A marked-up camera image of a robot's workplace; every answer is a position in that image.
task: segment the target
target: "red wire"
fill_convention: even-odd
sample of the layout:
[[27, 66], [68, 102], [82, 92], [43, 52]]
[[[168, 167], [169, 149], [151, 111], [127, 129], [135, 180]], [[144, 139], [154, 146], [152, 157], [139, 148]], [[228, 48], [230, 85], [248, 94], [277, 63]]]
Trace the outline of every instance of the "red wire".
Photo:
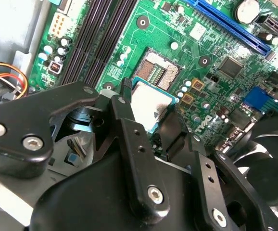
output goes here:
[[22, 89], [25, 88], [24, 82], [18, 76], [14, 75], [14, 74], [0, 74], [0, 78], [5, 78], [5, 77], [12, 77], [12, 78], [17, 79], [17, 81], [20, 83]]

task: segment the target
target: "motherboard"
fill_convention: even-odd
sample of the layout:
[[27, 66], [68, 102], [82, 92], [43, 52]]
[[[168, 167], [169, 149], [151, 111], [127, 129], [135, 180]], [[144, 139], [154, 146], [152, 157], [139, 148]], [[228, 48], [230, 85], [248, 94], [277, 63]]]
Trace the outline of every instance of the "motherboard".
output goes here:
[[[103, 1], [108, 11], [94, 33], [87, 25], [99, 1], [58, 2], [30, 77], [32, 91], [72, 81], [117, 90], [128, 77], [135, 117], [144, 118], [148, 132], [157, 132], [174, 106], [189, 131], [223, 152], [269, 109], [278, 111], [278, 6], [271, 1]], [[118, 21], [123, 2], [129, 17]]]

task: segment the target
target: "yellow wire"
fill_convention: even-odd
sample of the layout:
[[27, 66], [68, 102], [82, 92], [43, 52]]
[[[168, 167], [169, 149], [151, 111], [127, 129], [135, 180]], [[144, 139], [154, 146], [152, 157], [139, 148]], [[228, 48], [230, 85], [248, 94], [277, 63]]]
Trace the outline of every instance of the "yellow wire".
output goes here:
[[23, 92], [19, 96], [17, 96], [16, 99], [21, 98], [27, 92], [27, 90], [28, 90], [28, 78], [27, 78], [27, 76], [25, 76], [25, 74], [21, 70], [19, 70], [18, 68], [16, 68], [15, 66], [12, 66], [10, 64], [0, 63], [0, 66], [7, 66], [10, 69], [18, 72], [20, 75], [23, 76], [24, 82], [25, 82], [25, 88], [24, 88]]

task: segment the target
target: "blue pcie slot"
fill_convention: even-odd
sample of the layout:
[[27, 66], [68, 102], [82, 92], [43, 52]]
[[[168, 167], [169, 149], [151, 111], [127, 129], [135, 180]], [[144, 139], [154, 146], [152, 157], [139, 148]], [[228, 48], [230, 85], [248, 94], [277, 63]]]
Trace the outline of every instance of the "blue pcie slot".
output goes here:
[[271, 52], [271, 48], [264, 44], [256, 36], [249, 33], [238, 23], [227, 17], [225, 14], [217, 10], [215, 7], [207, 3], [205, 0], [185, 0], [196, 10], [205, 14], [207, 17], [218, 23], [224, 29], [228, 30], [235, 37], [239, 38], [242, 42], [253, 48], [261, 55], [267, 56]]

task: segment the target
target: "wire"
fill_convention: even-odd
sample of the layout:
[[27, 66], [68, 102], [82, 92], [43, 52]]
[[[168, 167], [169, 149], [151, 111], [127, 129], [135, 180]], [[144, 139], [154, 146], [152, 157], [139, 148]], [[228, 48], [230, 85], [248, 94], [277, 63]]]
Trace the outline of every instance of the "wire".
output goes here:
[[16, 75], [14, 74], [8, 74], [8, 73], [5, 73], [5, 74], [0, 74], [0, 78], [5, 78], [5, 77], [12, 77], [12, 78], [15, 78], [19, 83], [20, 85], [22, 86], [22, 89], [25, 88], [25, 84], [24, 82]]
[[[7, 81], [4, 78], [0, 78], [0, 84], [5, 85], [5, 87], [7, 87], [10, 90], [15, 90], [16, 87], [9, 81]], [[22, 93], [21, 90], [17, 90], [17, 95], [19, 95], [18, 93]]]
[[16, 99], [19, 99], [19, 98], [21, 98], [21, 97], [23, 97], [27, 92], [28, 92], [28, 78], [27, 78], [27, 76], [25, 76], [25, 74], [21, 71], [21, 70], [19, 70], [17, 67], [15, 67], [15, 66], [12, 66], [12, 65], [10, 65], [10, 64], [6, 64], [6, 63], [2, 63], [2, 62], [0, 62], [0, 66], [7, 66], [7, 67], [9, 67], [10, 69], [12, 69], [12, 70], [14, 70], [14, 71], [16, 71], [16, 72], [18, 72], [23, 78], [24, 78], [24, 84], [22, 84], [22, 86], [23, 86], [23, 91], [22, 91], [22, 93], [20, 93], [20, 95], [19, 96], [17, 96], [17, 98]]

